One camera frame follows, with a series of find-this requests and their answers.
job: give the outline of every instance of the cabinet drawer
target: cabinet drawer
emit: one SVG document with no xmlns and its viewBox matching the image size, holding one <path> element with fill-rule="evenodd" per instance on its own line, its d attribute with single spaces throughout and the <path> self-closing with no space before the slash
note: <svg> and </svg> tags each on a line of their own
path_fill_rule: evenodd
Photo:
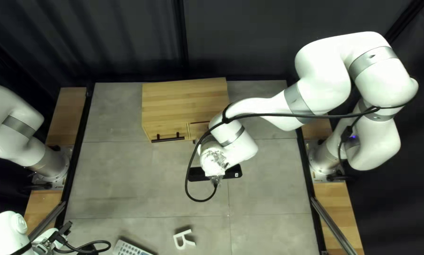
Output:
<svg viewBox="0 0 424 255">
<path fill-rule="evenodd" d="M 165 125 L 146 125 L 144 130 L 147 133 L 149 140 L 175 138 L 176 133 L 179 136 L 185 137 L 184 140 L 189 140 L 188 129 L 186 123 L 165 124 Z"/>
<path fill-rule="evenodd" d="M 201 138 L 201 136 L 209 130 L 209 122 L 190 123 L 188 127 L 190 130 L 190 138 L 195 140 Z"/>
</svg>

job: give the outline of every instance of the wooden cabinet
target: wooden cabinet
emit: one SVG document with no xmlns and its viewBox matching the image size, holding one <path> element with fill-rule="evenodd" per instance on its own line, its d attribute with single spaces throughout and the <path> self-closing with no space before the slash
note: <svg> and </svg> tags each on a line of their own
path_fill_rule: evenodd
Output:
<svg viewBox="0 0 424 255">
<path fill-rule="evenodd" d="M 144 129 L 149 140 L 173 138 L 176 137 L 177 133 L 179 133 L 179 136 L 185 137 L 185 140 L 188 140 L 190 137 L 186 123 L 146 125 Z"/>
<path fill-rule="evenodd" d="M 201 137 L 229 103 L 225 78 L 143 84 L 142 125 L 151 142 Z"/>
<path fill-rule="evenodd" d="M 190 123 L 188 124 L 188 130 L 192 140 L 199 139 L 209 130 L 209 122 Z"/>
</svg>

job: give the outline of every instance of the drawer handle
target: drawer handle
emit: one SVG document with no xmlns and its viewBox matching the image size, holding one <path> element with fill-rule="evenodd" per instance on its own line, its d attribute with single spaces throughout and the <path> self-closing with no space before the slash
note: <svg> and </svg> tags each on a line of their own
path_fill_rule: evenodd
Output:
<svg viewBox="0 0 424 255">
<path fill-rule="evenodd" d="M 180 135 L 179 132 L 176 132 L 176 137 L 160 139 L 160 134 L 157 134 L 157 139 L 151 140 L 151 142 L 169 142 L 169 141 L 185 140 L 185 136 L 179 136 L 179 135 Z"/>
</svg>

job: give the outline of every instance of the black metal frame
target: black metal frame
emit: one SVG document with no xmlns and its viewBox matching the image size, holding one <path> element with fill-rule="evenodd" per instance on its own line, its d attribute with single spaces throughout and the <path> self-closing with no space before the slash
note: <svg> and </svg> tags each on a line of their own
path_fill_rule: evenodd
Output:
<svg viewBox="0 0 424 255">
<path fill-rule="evenodd" d="M 300 152 L 300 158 L 302 160 L 302 167 L 303 173 L 305 175 L 306 191 L 308 193 L 308 198 L 315 197 L 316 195 L 314 193 L 314 186 L 312 184 L 311 171 L 309 169 L 308 155 L 306 153 L 305 140 L 303 138 L 302 128 L 297 128 L 295 130 L 295 133 L 297 134 L 298 150 Z M 325 240 L 322 232 L 321 217 L 312 206 L 311 201 L 309 205 L 311 207 L 311 217 L 312 222 L 314 223 L 314 231 L 316 232 L 317 247 L 319 249 L 319 254 L 322 254 L 322 251 L 326 251 L 327 248 L 325 247 Z"/>
<path fill-rule="evenodd" d="M 407 25 L 410 24 L 410 22 L 416 17 L 417 14 L 419 14 L 423 7 L 424 0 L 414 0 L 408 5 L 404 12 L 388 30 L 388 32 L 386 32 L 384 37 L 388 43 L 392 44 L 396 40 L 396 38 L 407 27 Z"/>
<path fill-rule="evenodd" d="M 86 124 L 88 123 L 89 109 L 91 108 L 92 95 L 94 93 L 95 83 L 86 86 L 86 100 L 84 101 L 83 113 L 81 114 L 80 124 L 78 126 L 78 133 L 73 147 L 71 162 L 67 171 L 66 183 L 62 191 L 61 202 L 66 202 L 65 208 L 69 205 L 69 197 L 72 191 L 73 178 L 75 177 L 76 166 L 80 157 L 81 145 L 83 144 L 84 132 L 86 131 Z M 60 228 L 64 224 L 66 217 L 66 210 L 62 211 L 56 218 L 55 227 Z"/>
<path fill-rule="evenodd" d="M 188 42 L 186 37 L 185 13 L 183 0 L 174 0 L 174 15 L 176 17 L 176 34 L 177 43 L 179 44 L 179 52 L 181 55 L 182 77 L 188 78 L 190 62 L 188 58 Z"/>
</svg>

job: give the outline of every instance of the concrete tile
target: concrete tile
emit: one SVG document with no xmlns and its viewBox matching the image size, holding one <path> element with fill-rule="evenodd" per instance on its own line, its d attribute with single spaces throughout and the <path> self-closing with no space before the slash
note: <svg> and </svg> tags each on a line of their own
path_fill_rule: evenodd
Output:
<svg viewBox="0 0 424 255">
<path fill-rule="evenodd" d="M 191 141 L 83 143 L 67 217 L 229 215 L 226 181 L 208 203 L 186 196 L 184 180 L 193 148 Z M 197 198 L 213 191 L 210 182 L 189 183 L 188 187 Z"/>
<path fill-rule="evenodd" d="M 245 98 L 271 98 L 287 88 L 285 80 L 272 81 L 228 81 L 230 102 Z M 295 130 L 283 131 L 263 118 L 240 119 L 240 123 L 254 139 L 295 138 Z"/>
<path fill-rule="evenodd" d="M 233 255 L 319 254 L 311 214 L 231 217 Z"/>
<path fill-rule="evenodd" d="M 256 140 L 259 152 L 229 180 L 231 215 L 311 212 L 296 139 Z"/>
<path fill-rule="evenodd" d="M 83 141 L 147 141 L 141 103 L 142 83 L 96 83 Z"/>
<path fill-rule="evenodd" d="M 231 255 L 229 217 L 162 217 L 125 219 L 71 220 L 69 243 L 80 246 L 93 240 L 107 240 L 114 244 L 123 236 L 148 252 L 158 255 Z M 177 250 L 172 236 L 176 229 L 188 227 L 192 234 L 187 239 L 196 242 Z M 101 253 L 110 255 L 113 248 Z"/>
</svg>

